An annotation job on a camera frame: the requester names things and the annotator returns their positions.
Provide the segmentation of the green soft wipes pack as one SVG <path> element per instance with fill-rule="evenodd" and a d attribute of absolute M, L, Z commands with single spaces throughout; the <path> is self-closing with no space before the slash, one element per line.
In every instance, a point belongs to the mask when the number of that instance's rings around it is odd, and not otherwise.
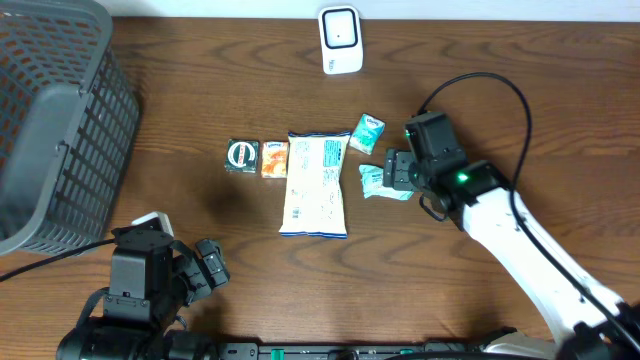
<path fill-rule="evenodd" d="M 365 199 L 379 196 L 394 200 L 407 201 L 413 196 L 412 191 L 399 191 L 383 185 L 383 169 L 374 165 L 359 166 L 361 184 Z"/>

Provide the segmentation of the teal white Kleenex tissue pack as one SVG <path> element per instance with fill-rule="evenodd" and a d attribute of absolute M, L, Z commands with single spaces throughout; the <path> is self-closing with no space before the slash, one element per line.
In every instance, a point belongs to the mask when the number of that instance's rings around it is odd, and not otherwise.
<path fill-rule="evenodd" d="M 349 145 L 364 154 L 371 155 L 385 126 L 383 121 L 369 114 L 363 114 L 351 135 Z"/>

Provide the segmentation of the cream wipes pack blue edges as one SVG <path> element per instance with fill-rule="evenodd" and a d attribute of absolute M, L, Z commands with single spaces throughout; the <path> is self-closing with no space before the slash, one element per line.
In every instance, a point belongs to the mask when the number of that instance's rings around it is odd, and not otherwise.
<path fill-rule="evenodd" d="M 347 237 L 340 178 L 350 137 L 349 131 L 288 134 L 282 236 Z"/>

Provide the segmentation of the orange tissue pack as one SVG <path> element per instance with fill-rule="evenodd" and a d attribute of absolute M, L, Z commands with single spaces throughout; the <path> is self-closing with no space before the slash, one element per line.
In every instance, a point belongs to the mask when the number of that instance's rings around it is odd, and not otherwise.
<path fill-rule="evenodd" d="M 285 178 L 287 176 L 288 142 L 268 141 L 262 147 L 261 176 Z"/>

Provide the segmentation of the black healing ointment box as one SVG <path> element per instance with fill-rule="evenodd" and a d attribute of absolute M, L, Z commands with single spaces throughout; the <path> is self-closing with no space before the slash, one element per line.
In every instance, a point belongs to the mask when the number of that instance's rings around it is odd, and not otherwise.
<path fill-rule="evenodd" d="M 228 172 L 255 173 L 258 159 L 258 141 L 230 139 L 224 167 Z"/>

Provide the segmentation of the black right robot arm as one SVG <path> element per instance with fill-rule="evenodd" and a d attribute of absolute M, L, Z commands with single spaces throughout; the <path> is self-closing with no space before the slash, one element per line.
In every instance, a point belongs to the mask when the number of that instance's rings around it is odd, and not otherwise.
<path fill-rule="evenodd" d="M 420 193 L 420 206 L 485 247 L 526 293 L 552 341 L 504 330 L 471 347 L 484 359 L 636 359 L 639 309 L 581 267 L 488 161 L 470 163 L 451 121 L 427 112 L 405 125 L 407 151 L 386 153 L 383 184 Z"/>

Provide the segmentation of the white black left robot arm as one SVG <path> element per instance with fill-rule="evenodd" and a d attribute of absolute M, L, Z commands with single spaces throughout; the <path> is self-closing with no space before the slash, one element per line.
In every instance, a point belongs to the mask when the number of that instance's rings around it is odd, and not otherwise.
<path fill-rule="evenodd" d="M 147 221 L 113 231 L 110 284 L 94 292 L 61 340 L 62 360 L 218 359 L 207 336 L 185 329 L 179 311 L 230 281 L 220 244 L 191 249 Z"/>

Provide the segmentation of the white barcode scanner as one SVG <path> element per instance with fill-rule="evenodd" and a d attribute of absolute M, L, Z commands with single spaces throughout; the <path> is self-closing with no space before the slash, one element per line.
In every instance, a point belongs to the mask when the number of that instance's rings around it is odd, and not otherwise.
<path fill-rule="evenodd" d="M 325 7 L 318 14 L 318 26 L 324 73 L 359 72 L 364 63 L 359 12 L 350 5 Z"/>

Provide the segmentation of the grey plastic mesh basket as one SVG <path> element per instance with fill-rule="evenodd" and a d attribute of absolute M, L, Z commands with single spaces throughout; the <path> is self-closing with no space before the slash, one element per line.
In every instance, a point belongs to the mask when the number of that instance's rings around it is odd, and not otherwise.
<path fill-rule="evenodd" d="M 140 106 L 95 1 L 1 4 L 1 252 L 102 239 Z"/>

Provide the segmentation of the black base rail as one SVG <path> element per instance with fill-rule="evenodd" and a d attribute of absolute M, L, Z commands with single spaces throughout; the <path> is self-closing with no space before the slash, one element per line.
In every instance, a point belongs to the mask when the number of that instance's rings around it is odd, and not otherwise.
<path fill-rule="evenodd" d="M 477 346 L 462 343 L 428 342 L 418 345 L 339 344 L 339 345 L 258 345 L 255 343 L 220 343 L 218 357 L 225 360 L 378 360 L 394 356 L 443 352 L 450 359 L 454 352 L 471 353 L 472 359 L 489 359 Z"/>

